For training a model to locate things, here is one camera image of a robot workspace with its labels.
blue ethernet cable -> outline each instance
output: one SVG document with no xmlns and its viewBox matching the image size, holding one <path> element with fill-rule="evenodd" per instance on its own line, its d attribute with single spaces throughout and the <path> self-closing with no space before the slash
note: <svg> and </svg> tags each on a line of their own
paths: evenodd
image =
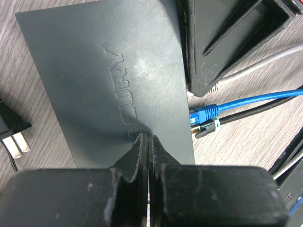
<svg viewBox="0 0 303 227">
<path fill-rule="evenodd" d="M 195 124 L 204 123 L 214 117 L 217 117 L 221 111 L 229 110 L 238 106 L 271 100 L 271 99 L 301 96 L 301 95 L 303 95 L 303 89 L 297 89 L 297 90 L 281 91 L 281 92 L 275 92 L 275 93 L 270 93 L 260 96 L 243 98 L 222 105 L 212 104 L 212 105 L 198 107 L 189 112 L 190 124 L 195 125 Z"/>
</svg>

black cable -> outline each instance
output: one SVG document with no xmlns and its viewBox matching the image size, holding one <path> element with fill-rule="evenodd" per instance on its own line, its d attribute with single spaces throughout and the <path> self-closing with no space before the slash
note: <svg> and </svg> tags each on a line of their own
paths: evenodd
<svg viewBox="0 0 303 227">
<path fill-rule="evenodd" d="M 10 154 L 8 148 L 5 146 L 5 144 L 3 143 L 3 141 L 1 141 L 1 143 L 3 144 L 3 146 L 4 146 L 5 150 L 6 150 L 6 152 L 8 153 L 9 161 L 10 161 L 11 167 L 13 167 L 13 170 L 14 170 L 15 172 L 18 172 L 18 168 L 17 168 L 16 162 L 15 162 L 13 156 Z"/>
<path fill-rule="evenodd" d="M 272 109 L 272 108 L 277 107 L 279 105 L 282 105 L 284 103 L 287 103 L 288 101 L 292 100 L 293 98 L 295 98 L 295 97 L 279 98 L 279 99 L 276 99 L 276 100 L 271 101 L 269 103 L 263 104 L 261 106 L 258 106 L 258 107 L 255 107 L 255 108 L 252 108 L 252 109 L 249 109 L 249 110 L 245 110 L 245 111 L 242 111 L 242 112 L 239 112 L 239 113 L 235 113 L 235 114 L 223 117 L 223 118 L 219 119 L 220 124 L 221 125 L 227 124 L 227 123 L 230 123 L 230 122 L 234 122 L 236 120 L 240 120 L 242 118 L 246 118 L 246 117 L 249 117 L 249 116 L 252 116 L 252 115 L 255 115 L 255 114 L 259 114 L 259 113 L 264 112 L 266 110 L 269 110 L 269 109 Z"/>
</svg>

wooden floor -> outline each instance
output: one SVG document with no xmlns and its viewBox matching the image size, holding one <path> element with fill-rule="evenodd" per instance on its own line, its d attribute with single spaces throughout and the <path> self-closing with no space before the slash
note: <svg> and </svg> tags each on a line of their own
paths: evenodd
<svg viewBox="0 0 303 227">
<path fill-rule="evenodd" d="M 0 0 L 0 94 L 5 103 L 33 127 L 24 135 L 32 149 L 17 160 L 19 169 L 75 168 L 69 148 L 52 110 L 16 12 L 71 5 L 91 0 Z M 270 40 L 234 71 L 272 53 L 303 43 L 303 17 Z M 190 98 L 189 106 L 222 104 L 231 100 L 295 89 L 303 84 L 303 52 L 276 61 L 245 79 L 203 98 Z M 259 115 L 224 125 L 218 133 L 194 140 L 198 165 L 253 165 L 270 168 L 303 126 L 303 97 Z M 255 105 L 236 108 L 229 115 Z M 0 190 L 14 174 L 7 153 L 0 147 Z"/>
</svg>

white cable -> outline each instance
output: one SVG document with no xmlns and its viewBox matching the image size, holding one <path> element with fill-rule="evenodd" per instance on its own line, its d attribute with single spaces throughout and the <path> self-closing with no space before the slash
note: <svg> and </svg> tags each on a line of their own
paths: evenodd
<svg viewBox="0 0 303 227">
<path fill-rule="evenodd" d="M 289 168 L 296 164 L 301 158 L 303 158 L 303 149 L 295 157 L 293 157 L 284 167 L 282 167 L 273 175 L 274 180 L 278 179 L 283 173 L 289 170 Z"/>
<path fill-rule="evenodd" d="M 231 82 L 233 82 L 237 79 L 240 79 L 240 78 L 246 76 L 247 74 L 249 74 L 249 73 L 251 73 L 251 72 L 253 72 L 253 71 L 255 71 L 255 70 L 257 70 L 257 69 L 259 69 L 259 68 L 261 68 L 261 67 L 263 67 L 263 66 L 265 66 L 265 65 L 267 65 L 267 64 L 269 64 L 273 61 L 275 61 L 275 60 L 278 60 L 280 58 L 283 58 L 283 57 L 288 56 L 292 53 L 296 53 L 296 52 L 302 51 L 302 50 L 303 50 L 303 44 L 300 44 L 300 45 L 292 47 L 290 49 L 283 50 L 283 51 L 280 51 L 278 53 L 275 53 L 275 54 L 273 54 L 273 55 L 255 63 L 255 64 L 253 64 L 253 65 L 251 65 L 251 66 L 249 66 L 249 67 L 247 67 L 247 68 L 245 68 L 245 69 L 243 69 L 239 72 L 236 72 L 236 73 L 234 73 L 234 74 L 232 74 L 228 77 L 225 77 L 225 78 L 221 79 L 220 80 L 220 85 L 231 83 Z"/>
</svg>

